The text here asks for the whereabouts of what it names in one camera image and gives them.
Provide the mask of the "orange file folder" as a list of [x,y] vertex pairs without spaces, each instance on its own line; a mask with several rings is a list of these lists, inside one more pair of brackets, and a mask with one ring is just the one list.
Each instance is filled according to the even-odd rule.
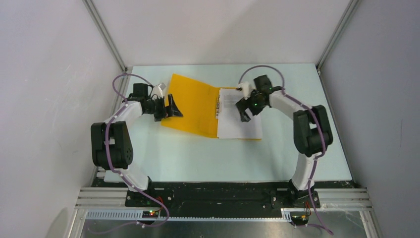
[[183,117],[164,119],[161,125],[218,139],[218,119],[215,118],[215,108],[220,89],[222,88],[213,87],[179,74],[173,74],[168,94],[173,95]]

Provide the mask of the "metal folder clip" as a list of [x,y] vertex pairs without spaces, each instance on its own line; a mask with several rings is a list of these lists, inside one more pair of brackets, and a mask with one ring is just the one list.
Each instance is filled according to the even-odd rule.
[[215,108],[215,118],[219,118],[220,113],[220,96],[218,95],[217,102],[216,102],[216,108]]

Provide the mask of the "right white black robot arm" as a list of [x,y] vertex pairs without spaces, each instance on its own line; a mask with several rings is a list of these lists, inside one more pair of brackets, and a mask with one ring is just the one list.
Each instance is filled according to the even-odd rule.
[[274,108],[292,120],[293,142],[299,152],[295,172],[289,180],[286,203],[300,207],[313,197],[317,162],[332,144],[333,136],[323,105],[310,107],[287,94],[282,86],[273,86],[267,75],[254,79],[255,86],[240,82],[243,94],[236,104],[242,122],[249,122],[266,107]]

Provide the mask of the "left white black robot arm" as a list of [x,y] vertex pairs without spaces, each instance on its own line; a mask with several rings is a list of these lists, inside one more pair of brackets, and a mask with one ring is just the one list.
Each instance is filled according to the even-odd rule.
[[133,163],[134,149],[129,127],[143,115],[152,115],[155,122],[181,118],[172,94],[163,94],[166,85],[135,83],[133,92],[123,97],[117,112],[103,122],[91,125],[92,160],[95,166],[121,177],[130,191],[138,192],[137,200],[144,206],[156,201],[156,192],[148,188],[150,178]]

